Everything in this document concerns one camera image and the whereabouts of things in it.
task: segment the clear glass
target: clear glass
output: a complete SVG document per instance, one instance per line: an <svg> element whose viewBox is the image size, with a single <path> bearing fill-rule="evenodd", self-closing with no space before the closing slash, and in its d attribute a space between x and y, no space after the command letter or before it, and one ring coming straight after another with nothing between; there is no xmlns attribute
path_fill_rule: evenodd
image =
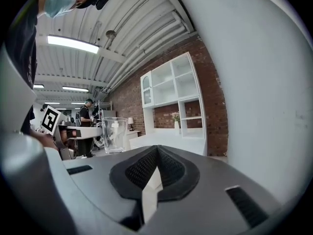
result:
<svg viewBox="0 0 313 235"><path fill-rule="evenodd" d="M106 153L111 154L125 151L127 124L127 118L102 118L102 133Z"/></svg>

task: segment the white wall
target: white wall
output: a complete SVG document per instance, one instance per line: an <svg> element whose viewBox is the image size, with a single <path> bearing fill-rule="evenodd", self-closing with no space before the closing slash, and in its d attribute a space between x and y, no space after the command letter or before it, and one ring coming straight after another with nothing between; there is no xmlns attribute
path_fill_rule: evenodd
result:
<svg viewBox="0 0 313 235"><path fill-rule="evenodd" d="M33 124L35 126L35 129L40 127L40 122L44 118L44 112L40 111L42 107L43 106L41 104L38 104L38 103L33 104L35 119L31 120L30 124Z"/></svg>
<svg viewBox="0 0 313 235"><path fill-rule="evenodd" d="M281 203L313 165L313 53L270 0L182 0L214 61L229 125L229 163Z"/></svg>

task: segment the vent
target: vent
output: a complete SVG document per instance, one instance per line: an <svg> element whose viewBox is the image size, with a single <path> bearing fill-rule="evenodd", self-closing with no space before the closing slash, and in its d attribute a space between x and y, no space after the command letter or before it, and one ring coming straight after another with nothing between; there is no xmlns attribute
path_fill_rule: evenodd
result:
<svg viewBox="0 0 313 235"><path fill-rule="evenodd" d="M225 191L251 228L268 218L268 215L240 186L230 187Z"/></svg>
<svg viewBox="0 0 313 235"><path fill-rule="evenodd" d="M92 168L89 165L84 165L80 167L67 169L67 172L69 173L69 175L73 175L73 174L88 171L88 170L92 170Z"/></svg>

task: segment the white shelf unit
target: white shelf unit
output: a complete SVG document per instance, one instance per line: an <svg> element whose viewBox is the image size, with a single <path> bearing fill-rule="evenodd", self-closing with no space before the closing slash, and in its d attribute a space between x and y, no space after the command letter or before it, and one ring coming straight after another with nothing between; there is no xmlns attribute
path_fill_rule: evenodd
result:
<svg viewBox="0 0 313 235"><path fill-rule="evenodd" d="M182 142L193 142L193 139L198 143L201 139L203 154L206 154L205 111L199 80L190 54L187 52L176 57L142 76L141 89L146 134L156 133L153 108L178 103ZM186 115L185 103L191 101L199 102L200 116ZM202 128L188 128L188 121L200 121Z"/></svg>

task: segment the ceiling beam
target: ceiling beam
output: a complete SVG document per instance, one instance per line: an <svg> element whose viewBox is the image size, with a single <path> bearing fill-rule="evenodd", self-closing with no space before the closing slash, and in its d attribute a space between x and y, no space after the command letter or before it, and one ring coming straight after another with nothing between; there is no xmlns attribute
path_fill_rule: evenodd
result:
<svg viewBox="0 0 313 235"><path fill-rule="evenodd" d="M100 81L94 81L94 80L82 79L82 78L76 78L76 77L36 75L35 83L40 83L40 82L84 84L84 85L92 85L92 86L98 86L98 87L104 87L108 84L106 82L100 82Z"/></svg>
<svg viewBox="0 0 313 235"><path fill-rule="evenodd" d="M186 11L184 10L183 6L181 5L181 3L179 2L179 0L169 0L172 5L175 7L175 9L177 10L177 12L180 14L181 18L184 20L184 22L186 23L186 28L188 33L191 33L194 31L194 28L192 26L192 23L186 13Z"/></svg>
<svg viewBox="0 0 313 235"><path fill-rule="evenodd" d="M50 45L50 44L48 44L47 36L38 36L38 37L36 37L36 45L37 46L57 46L57 45ZM122 56L122 55L120 55L118 53L115 53L115 52L113 52L111 50L104 49L102 47L99 47L98 53L96 55L99 55L99 56L102 56L102 57L114 60L114 61L119 62L121 64L123 64L126 61L126 57L124 57L124 56Z"/></svg>
<svg viewBox="0 0 313 235"><path fill-rule="evenodd" d="M36 95L44 95L44 96L83 96L83 97L92 97L91 93L79 93L79 92L58 92L58 91L42 91L34 89Z"/></svg>

